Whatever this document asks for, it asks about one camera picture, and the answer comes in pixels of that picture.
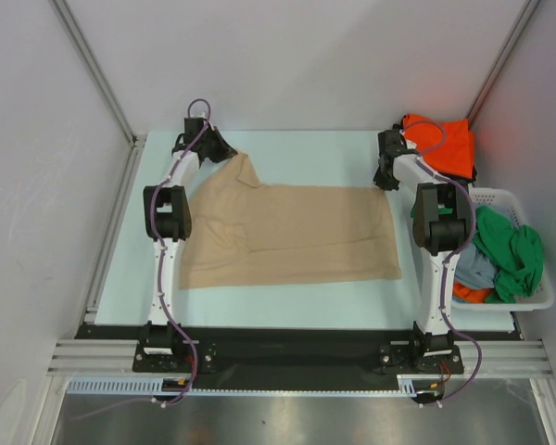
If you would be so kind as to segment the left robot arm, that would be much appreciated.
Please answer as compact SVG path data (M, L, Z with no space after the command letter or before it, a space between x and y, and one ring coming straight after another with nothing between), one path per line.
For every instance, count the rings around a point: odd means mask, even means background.
M155 359L164 369L180 368L189 340L173 317L172 294L179 285L179 263L192 234L187 187L205 161L221 163L236 155L206 117L187 117L171 151L171 166L161 182L143 190L146 234L153 241L153 298L141 329L135 360Z

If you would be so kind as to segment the beige t shirt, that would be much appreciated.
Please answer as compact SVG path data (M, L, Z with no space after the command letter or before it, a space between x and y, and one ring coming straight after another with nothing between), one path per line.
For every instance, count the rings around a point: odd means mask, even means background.
M264 184L246 154L190 198L182 289L398 280L395 227L375 187Z

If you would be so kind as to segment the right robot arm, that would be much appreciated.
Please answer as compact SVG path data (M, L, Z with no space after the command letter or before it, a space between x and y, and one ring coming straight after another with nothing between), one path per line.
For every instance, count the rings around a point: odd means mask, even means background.
M421 309L414 322L409 363L430 372L455 354L450 303L461 251L474 237L474 203L468 184L430 167L401 131L377 134L378 167L373 183L384 191L401 187L413 193L411 233L421 252L423 274Z

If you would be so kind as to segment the white plastic laundry basket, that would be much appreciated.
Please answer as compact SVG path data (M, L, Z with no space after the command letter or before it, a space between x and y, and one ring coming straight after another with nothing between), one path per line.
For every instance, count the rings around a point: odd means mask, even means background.
M553 303L544 273L543 243L526 223L515 196L473 188L476 229L455 271L453 300L473 311L528 312Z

